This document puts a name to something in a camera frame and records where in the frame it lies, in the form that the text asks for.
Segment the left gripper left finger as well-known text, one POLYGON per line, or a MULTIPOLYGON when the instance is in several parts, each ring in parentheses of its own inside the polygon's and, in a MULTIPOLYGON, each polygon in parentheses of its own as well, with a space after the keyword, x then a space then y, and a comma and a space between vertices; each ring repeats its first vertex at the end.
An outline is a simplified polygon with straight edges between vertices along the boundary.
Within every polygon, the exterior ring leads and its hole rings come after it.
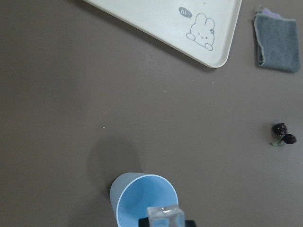
POLYGON ((149 219, 141 218, 138 220, 138 227, 149 227, 149 219))

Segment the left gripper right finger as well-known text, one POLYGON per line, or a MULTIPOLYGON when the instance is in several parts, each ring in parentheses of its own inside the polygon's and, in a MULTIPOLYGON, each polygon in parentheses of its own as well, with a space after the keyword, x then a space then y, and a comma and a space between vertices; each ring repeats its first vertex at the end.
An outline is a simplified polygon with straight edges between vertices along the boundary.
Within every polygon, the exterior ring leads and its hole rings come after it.
POLYGON ((196 227, 194 220, 185 220, 185 227, 196 227))

